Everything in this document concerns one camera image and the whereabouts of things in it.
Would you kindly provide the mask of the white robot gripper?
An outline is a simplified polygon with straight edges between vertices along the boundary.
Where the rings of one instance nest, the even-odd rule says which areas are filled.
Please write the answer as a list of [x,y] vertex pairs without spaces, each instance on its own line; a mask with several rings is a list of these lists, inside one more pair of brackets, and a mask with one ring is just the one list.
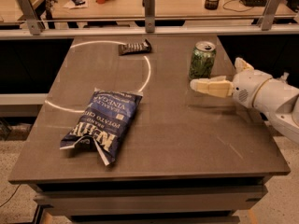
[[193,79],[190,87],[193,91],[214,97],[226,98],[233,95],[237,103],[246,108],[253,108],[256,94],[262,85],[272,78],[263,71],[253,69],[254,67],[243,58],[237,57],[235,59],[237,74],[234,76],[233,83],[227,80],[226,76],[218,76]]

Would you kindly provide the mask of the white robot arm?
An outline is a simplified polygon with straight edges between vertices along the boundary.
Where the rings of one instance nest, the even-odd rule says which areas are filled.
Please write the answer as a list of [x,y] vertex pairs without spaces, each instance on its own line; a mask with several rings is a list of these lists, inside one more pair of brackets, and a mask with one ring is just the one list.
[[299,89],[287,83],[288,73],[273,78],[255,69],[242,58],[235,59],[236,74],[232,81],[226,76],[193,79],[192,90],[215,97],[233,99],[245,108],[264,114],[281,134],[299,143]]

